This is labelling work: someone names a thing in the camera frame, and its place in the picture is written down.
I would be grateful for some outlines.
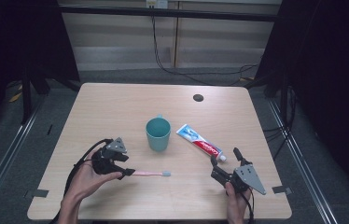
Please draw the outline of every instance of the black cable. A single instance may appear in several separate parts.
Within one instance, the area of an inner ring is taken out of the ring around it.
[[[283,126],[277,127],[277,128],[273,128],[273,129],[264,129],[262,131],[265,132],[265,133],[268,133],[268,132],[273,132],[273,131],[277,131],[277,130],[281,130],[281,129],[283,129]]]
[[[249,209],[249,221],[248,223],[253,224],[254,223],[254,200],[253,200],[253,207],[250,205],[250,202],[246,199],[246,197],[244,196],[244,194],[241,192],[240,193],[242,198],[244,199],[244,201],[247,204],[247,207]]]
[[[82,165],[82,163],[84,163],[86,160],[85,158],[88,156],[88,154],[91,153],[91,151],[96,148],[97,146],[99,146],[102,143],[106,143],[109,144],[110,142],[112,142],[112,139],[103,139],[100,140],[99,142],[95,143],[95,145],[93,145],[90,149],[88,149],[88,151],[81,157],[81,159],[79,159],[79,161],[74,165],[72,171],[70,172],[70,175],[67,177],[66,180],[66,186],[64,188],[64,195],[66,195],[67,191],[69,190],[70,184],[72,183],[73,177],[75,176],[75,174],[77,173],[79,167]],[[55,218],[49,223],[49,224],[53,224],[56,223],[56,221],[58,221],[59,218],[59,214],[61,213],[61,210],[59,210],[58,214],[56,214]]]
[[[177,7],[180,8],[180,2],[177,2]],[[178,17],[175,22],[175,40],[174,40],[174,67],[177,64],[177,40],[178,38]]]
[[[286,127],[286,131],[285,131],[285,140],[282,142],[282,144],[280,145],[280,147],[276,150],[276,153],[273,155],[273,161],[276,160],[277,155],[279,155],[279,152],[282,150],[283,145],[285,144],[285,142],[288,139],[288,136],[290,135],[293,123],[294,123],[294,118],[295,118],[295,113],[296,113],[296,105],[297,105],[297,97],[295,97],[295,93],[292,90],[291,87],[289,87],[291,92],[290,92],[290,106],[291,106],[291,117],[290,120],[287,123],[287,127]]]
[[[271,142],[273,139],[275,139],[275,138],[277,138],[278,136],[280,136],[281,132],[282,132],[282,131],[279,130],[279,131],[277,131],[276,133],[274,133],[274,134],[272,134],[272,135],[270,135],[270,136],[265,137],[265,138],[267,139],[267,142]]]
[[[189,79],[193,80],[193,81],[196,81],[196,82],[199,82],[199,83],[202,83],[204,85],[207,85],[207,86],[215,86],[214,84],[211,84],[211,83],[207,83],[207,82],[203,82],[199,79],[196,79],[194,77],[190,77],[192,75],[236,75],[236,74],[240,74],[241,76],[234,82],[232,82],[231,84],[227,85],[227,86],[233,86],[235,85],[236,83],[240,82],[241,78],[242,78],[242,72],[245,72],[247,70],[250,70],[252,69],[253,67],[256,67],[258,66],[258,64],[246,64],[244,66],[242,66],[239,71],[237,72],[228,72],[228,73],[212,73],[212,72],[209,72],[209,73],[180,73],[180,72],[175,72],[175,71],[170,71],[168,69],[166,69],[165,67],[163,67],[162,63],[161,63],[161,60],[160,60],[160,55],[158,53],[158,45],[157,45],[157,36],[156,36],[156,27],[155,27],[155,17],[152,16],[151,17],[151,20],[152,20],[152,28],[153,28],[153,37],[154,37],[154,53],[155,53],[155,61],[158,65],[158,67],[169,73],[169,74],[172,74],[172,75],[177,75],[177,76],[183,76],[183,77],[188,77]]]
[[[8,83],[8,85],[6,86],[6,89],[13,88],[13,87],[18,86],[20,84],[21,84],[21,81],[12,81],[12,82]]]
[[[247,83],[244,85],[244,88],[250,90],[253,87],[256,86],[262,86],[267,84],[267,82],[269,81],[269,79],[274,75],[274,72],[270,72],[268,75],[260,77],[260,78],[256,78],[253,81]]]

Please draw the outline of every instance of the human arm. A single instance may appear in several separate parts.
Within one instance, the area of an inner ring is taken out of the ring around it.
[[[78,209],[82,200],[91,196],[105,182],[122,176],[121,172],[97,175],[92,168],[91,157],[93,153],[95,151],[92,151],[86,161],[81,164],[62,199],[61,212],[58,219],[59,224],[77,223]]]
[[[225,189],[228,194],[227,202],[227,220],[230,224],[244,224],[244,212],[247,203],[241,195],[235,193],[235,189],[230,182],[225,184]],[[247,200],[250,199],[251,189],[244,192]]]

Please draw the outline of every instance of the wire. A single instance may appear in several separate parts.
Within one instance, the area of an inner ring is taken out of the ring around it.
[[[297,97],[295,97],[295,93],[293,91],[293,89],[291,87],[289,87],[291,92],[290,92],[290,106],[291,106],[291,117],[290,117],[290,121],[288,122],[288,125],[286,127],[286,131],[285,131],[285,140],[283,140],[282,144],[280,145],[280,147],[276,150],[276,153],[273,155],[273,160],[276,160],[277,155],[279,155],[279,152],[282,150],[283,146],[285,145],[285,142],[288,139],[288,136],[291,133],[291,129],[294,123],[294,118],[295,118],[295,113],[296,113],[296,105],[297,105]]]
[[[21,84],[21,81],[12,81],[6,86],[6,89],[13,88],[13,87],[18,86],[20,84]]]
[[[272,135],[270,135],[270,136],[265,137],[265,138],[267,139],[267,142],[271,142],[273,139],[275,139],[275,138],[277,138],[278,136],[280,136],[281,132],[282,132],[282,131],[279,130],[279,131],[277,131],[276,133],[274,133],[274,134],[272,134]]]
[[[283,126],[280,126],[280,127],[277,127],[277,128],[273,128],[273,129],[265,129],[265,130],[262,130],[263,132],[265,133],[268,133],[268,132],[273,132],[273,131],[277,131],[277,130],[281,130],[283,129]]]
[[[70,175],[67,177],[67,181],[66,181],[66,186],[64,188],[64,193],[63,193],[63,197],[64,195],[66,195],[67,191],[69,190],[70,184],[72,183],[73,177],[75,176],[76,172],[78,171],[78,168],[82,165],[82,163],[84,163],[86,160],[85,158],[88,156],[88,154],[90,154],[90,152],[96,148],[97,146],[99,146],[102,143],[110,143],[112,142],[112,139],[103,139],[100,140],[99,142],[95,143],[95,145],[93,145],[90,149],[88,149],[88,151],[81,157],[81,159],[79,159],[79,161],[74,165],[72,171],[70,172]],[[55,218],[49,223],[49,224],[53,224],[56,223],[56,221],[59,218],[59,214],[61,213],[61,210],[59,210],[59,212],[56,214]]]
[[[156,27],[155,27],[155,17],[154,16],[151,16],[151,21],[152,21],[152,28],[153,28],[153,37],[154,37],[154,53],[155,53],[155,61],[157,62],[157,65],[158,67],[169,73],[169,74],[172,74],[172,75],[177,75],[177,76],[183,76],[183,77],[187,77],[193,81],[196,81],[196,82],[199,82],[199,83],[202,83],[204,85],[208,85],[208,86],[215,86],[215,84],[211,84],[211,83],[207,83],[207,82],[204,82],[204,81],[201,81],[197,78],[194,78],[194,77],[190,77],[192,75],[241,75],[236,81],[228,84],[227,86],[233,86],[235,85],[236,83],[240,82],[241,81],[241,78],[243,78],[243,72],[245,71],[248,71],[256,66],[259,66],[259,64],[246,64],[246,65],[243,65],[239,71],[237,72],[228,72],[228,73],[216,73],[216,72],[208,72],[208,73],[180,73],[180,72],[175,72],[175,71],[170,71],[168,69],[166,69],[165,67],[163,67],[162,63],[161,63],[161,60],[160,60],[160,55],[158,53],[158,45],[157,45],[157,36],[156,36]]]
[[[250,218],[249,218],[248,223],[252,224],[252,223],[254,223],[254,194],[253,194],[253,190],[252,189],[250,190],[250,192],[251,192],[251,195],[253,197],[253,206],[250,205],[250,202],[246,199],[246,197],[244,196],[244,194],[242,192],[240,193],[240,195],[242,196],[242,198],[246,202],[247,207],[249,209],[249,216],[250,216]]]

